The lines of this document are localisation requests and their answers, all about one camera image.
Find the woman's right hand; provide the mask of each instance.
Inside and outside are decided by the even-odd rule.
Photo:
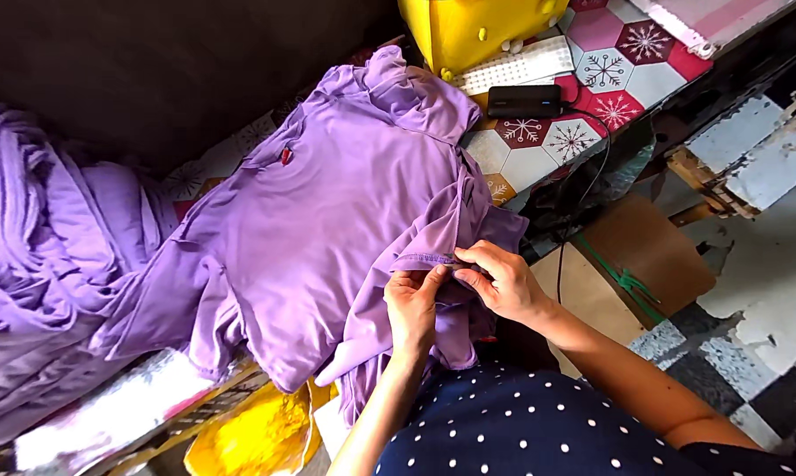
[[[520,255],[508,253],[486,240],[467,250],[456,248],[454,254],[492,276],[493,280],[489,281],[473,269],[454,271],[454,277],[473,287],[486,307],[498,316],[536,329],[535,326],[552,315],[556,302],[545,295]]]

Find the plastic bag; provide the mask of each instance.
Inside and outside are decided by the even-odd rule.
[[[286,395],[266,384],[202,429],[186,452],[186,469],[192,476],[298,473],[322,443],[312,413],[330,400],[334,388],[309,379]]]

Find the green strap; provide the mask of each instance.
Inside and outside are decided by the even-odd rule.
[[[606,269],[607,273],[609,273],[610,276],[615,280],[615,282],[618,283],[618,286],[621,286],[622,289],[627,291],[627,294],[629,294],[630,297],[633,298],[633,300],[636,302],[636,305],[638,305],[639,308],[645,311],[645,313],[649,318],[654,319],[654,322],[657,324],[666,320],[666,318],[664,318],[659,311],[652,308],[651,305],[648,304],[645,299],[639,297],[638,293],[633,292],[633,289],[636,288],[640,290],[645,296],[650,298],[652,301],[659,304],[659,299],[657,299],[656,296],[651,294],[651,291],[647,290],[647,287],[644,284],[642,284],[642,281],[634,278],[633,275],[630,274],[630,269],[624,268],[621,271],[621,274],[619,275],[618,272],[616,272],[615,269],[613,269],[612,266],[610,266],[610,264],[604,261],[603,257],[595,253],[593,247],[586,241],[585,238],[583,238],[582,233],[575,234],[575,239],[577,240],[578,243],[580,243],[583,246],[584,249],[586,249],[586,251],[588,251],[590,254],[592,254],[592,256],[596,260],[598,260],[598,263],[600,263],[600,265],[603,266],[604,269]]]

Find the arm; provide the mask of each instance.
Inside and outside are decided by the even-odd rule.
[[[328,476],[371,474],[386,442],[406,420],[434,344],[434,296],[445,279],[443,265],[427,275],[421,271],[393,273],[383,290],[392,327],[392,358]]]
[[[673,447],[709,441],[760,449],[689,389],[548,298],[519,255],[488,242],[457,249],[455,254],[493,277],[490,282],[471,269],[455,271],[455,277],[476,289],[490,309],[544,335],[589,383]]]

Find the forearm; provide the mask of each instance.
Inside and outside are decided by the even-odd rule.
[[[673,446],[704,440],[700,429],[708,428],[714,429],[714,433],[708,433],[712,441],[756,447],[689,389],[562,306],[553,303],[530,327],[559,347],[589,383],[615,405]]]
[[[393,355],[328,476],[369,475],[383,447],[406,420],[424,372],[425,355]]]

